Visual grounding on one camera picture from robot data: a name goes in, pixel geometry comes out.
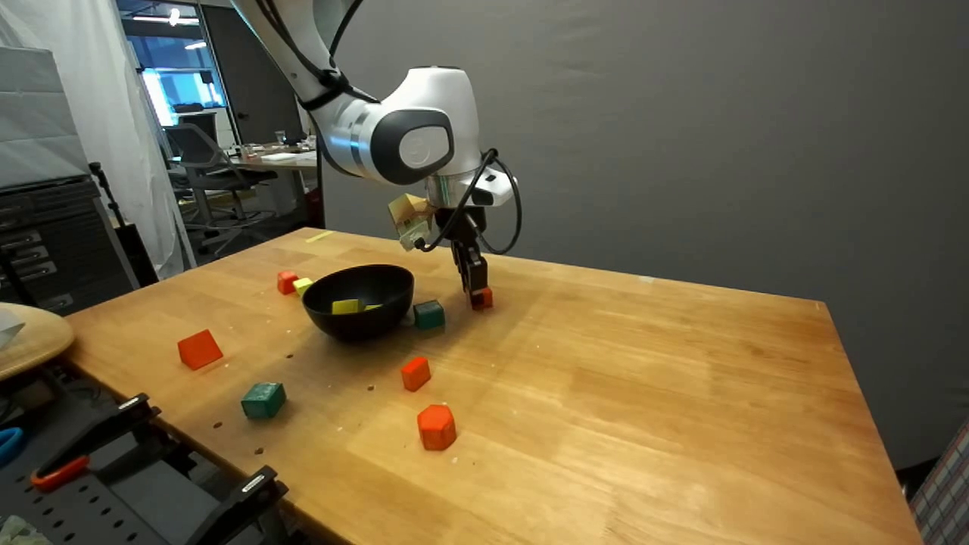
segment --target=white curtain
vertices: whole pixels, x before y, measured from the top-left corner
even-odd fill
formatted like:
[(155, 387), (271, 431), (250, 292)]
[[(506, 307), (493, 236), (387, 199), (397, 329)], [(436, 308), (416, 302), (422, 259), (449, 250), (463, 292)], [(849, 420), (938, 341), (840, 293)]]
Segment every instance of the white curtain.
[(0, 44), (54, 52), (88, 160), (110, 177), (157, 277), (181, 272), (189, 252), (114, 0), (4, 0)]

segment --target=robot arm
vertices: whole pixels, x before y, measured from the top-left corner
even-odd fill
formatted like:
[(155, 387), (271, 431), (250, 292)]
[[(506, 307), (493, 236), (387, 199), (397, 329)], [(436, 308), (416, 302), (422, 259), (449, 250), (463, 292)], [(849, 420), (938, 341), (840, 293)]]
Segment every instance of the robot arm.
[(409, 71), (390, 97), (372, 100), (348, 85), (314, 25), (317, 11), (327, 25), (337, 21), (345, 11), (342, 0), (233, 0), (233, 5), (314, 119), (323, 159), (357, 179), (429, 183), (438, 236), (452, 242), (463, 287), (484, 292), (488, 265), (477, 252), (484, 207), (503, 207), (514, 179), (493, 154), (481, 154), (467, 74)]

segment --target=small red object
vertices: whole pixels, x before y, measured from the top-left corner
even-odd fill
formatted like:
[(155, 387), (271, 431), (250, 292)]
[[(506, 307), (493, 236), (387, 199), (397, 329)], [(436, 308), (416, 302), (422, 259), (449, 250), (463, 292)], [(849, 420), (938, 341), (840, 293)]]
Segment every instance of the small red object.
[(402, 392), (419, 392), (419, 384), (429, 382), (427, 359), (410, 359), (409, 364), (402, 364), (400, 367), (400, 382), (402, 382)]
[(294, 287), (297, 278), (299, 278), (297, 272), (280, 270), (280, 272), (275, 277), (275, 292), (277, 292), (277, 293), (294, 293), (294, 292), (297, 292), (297, 287)]
[(491, 292), (491, 287), (476, 292), (476, 293), (473, 293), (473, 308), (476, 308), (476, 312), (493, 308), (493, 292)]
[(449, 407), (427, 407), (416, 414), (422, 451), (449, 451), (458, 438), (455, 414)]
[(56, 491), (63, 482), (79, 478), (80, 474), (88, 474), (88, 459), (74, 459), (74, 461), (56, 466), (54, 474), (44, 474), (44, 475), (30, 475), (30, 488), (48, 494), (48, 491)]
[(200, 369), (200, 367), (207, 367), (210, 360), (220, 360), (220, 350), (210, 329), (200, 329), (187, 338), (178, 338), (178, 359), (183, 367)]

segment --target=black bowl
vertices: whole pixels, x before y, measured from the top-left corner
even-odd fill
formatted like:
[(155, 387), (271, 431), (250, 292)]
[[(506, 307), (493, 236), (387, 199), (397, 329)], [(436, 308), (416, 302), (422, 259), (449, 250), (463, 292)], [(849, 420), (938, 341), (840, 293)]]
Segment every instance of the black bowl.
[[(317, 278), (302, 293), (308, 317), (342, 341), (370, 341), (390, 334), (410, 308), (413, 277), (400, 266), (372, 265)], [(334, 301), (361, 301), (364, 312), (334, 314)]]

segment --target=green cube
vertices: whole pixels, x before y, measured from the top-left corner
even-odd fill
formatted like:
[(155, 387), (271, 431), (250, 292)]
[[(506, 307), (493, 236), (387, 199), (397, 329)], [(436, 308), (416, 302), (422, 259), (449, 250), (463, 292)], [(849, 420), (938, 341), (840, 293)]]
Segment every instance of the green cube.
[(416, 329), (444, 328), (444, 307), (436, 301), (413, 302), (410, 317)]
[(243, 396), (243, 412), (247, 420), (268, 420), (283, 407), (283, 387), (277, 382), (258, 382)]

